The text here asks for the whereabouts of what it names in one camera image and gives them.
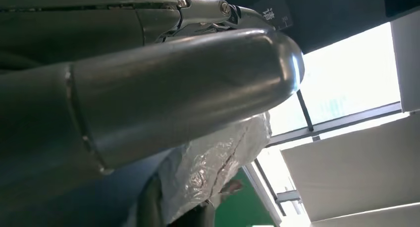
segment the green wall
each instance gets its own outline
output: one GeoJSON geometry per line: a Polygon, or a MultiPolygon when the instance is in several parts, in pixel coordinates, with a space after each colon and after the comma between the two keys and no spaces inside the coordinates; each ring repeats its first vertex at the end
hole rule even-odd
{"type": "Polygon", "coordinates": [[[233,179],[241,180],[244,187],[228,197],[216,210],[215,227],[274,225],[245,172],[240,169],[233,179]]]}

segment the glass pane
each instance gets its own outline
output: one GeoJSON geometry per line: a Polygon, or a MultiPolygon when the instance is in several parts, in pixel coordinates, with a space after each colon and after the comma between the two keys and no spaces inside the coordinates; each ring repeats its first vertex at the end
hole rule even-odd
{"type": "Polygon", "coordinates": [[[396,121],[402,118],[406,118],[409,115],[410,115],[409,113],[393,114],[393,115],[385,116],[382,118],[373,119],[373,120],[365,121],[359,124],[351,125],[345,128],[326,132],[326,133],[320,134],[319,137],[321,139],[327,139],[327,138],[331,138],[331,137],[338,136],[341,134],[347,134],[347,133],[362,130],[362,129],[369,129],[369,128],[380,126],[382,124],[386,124],[386,123],[396,121]]]}
{"type": "Polygon", "coordinates": [[[257,159],[275,193],[296,190],[280,150],[311,142],[312,138],[304,138],[301,140],[265,148],[258,155],[257,159]]]}
{"type": "Polygon", "coordinates": [[[305,208],[301,201],[286,201],[280,204],[286,216],[306,215],[305,208]]]}
{"type": "Polygon", "coordinates": [[[296,94],[269,112],[272,136],[307,126],[296,94]]]}
{"type": "Polygon", "coordinates": [[[390,23],[304,55],[314,124],[400,100],[390,23]]]}

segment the plastic bag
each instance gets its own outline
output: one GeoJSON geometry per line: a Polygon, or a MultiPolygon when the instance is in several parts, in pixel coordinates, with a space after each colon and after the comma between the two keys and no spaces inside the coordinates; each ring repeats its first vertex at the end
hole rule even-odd
{"type": "Polygon", "coordinates": [[[217,195],[241,166],[257,157],[270,135],[264,113],[174,149],[158,169],[164,221],[170,224],[217,195]]]}

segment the window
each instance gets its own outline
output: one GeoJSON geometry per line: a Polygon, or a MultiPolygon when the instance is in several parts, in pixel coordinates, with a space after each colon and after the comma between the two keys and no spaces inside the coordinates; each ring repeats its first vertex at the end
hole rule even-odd
{"type": "Polygon", "coordinates": [[[280,151],[311,142],[312,138],[304,138],[265,148],[258,155],[257,160],[275,193],[296,190],[280,151]]]}
{"type": "Polygon", "coordinates": [[[281,150],[408,116],[399,104],[390,23],[304,55],[304,62],[300,100],[294,95],[269,111],[276,136],[271,141],[279,145],[257,157],[276,203],[288,217],[306,212],[281,150]],[[305,115],[301,104],[307,107],[305,115]]]}
{"type": "Polygon", "coordinates": [[[313,124],[400,101],[390,23],[304,56],[313,124]]]}
{"type": "Polygon", "coordinates": [[[269,112],[272,136],[306,126],[305,117],[296,94],[269,112]]]}

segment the black sign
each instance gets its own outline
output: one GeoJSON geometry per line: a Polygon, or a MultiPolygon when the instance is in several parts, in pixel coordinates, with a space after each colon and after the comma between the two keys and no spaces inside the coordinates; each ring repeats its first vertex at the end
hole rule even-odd
{"type": "Polygon", "coordinates": [[[286,0],[261,0],[251,8],[270,21],[276,30],[282,30],[293,25],[286,0]]]}

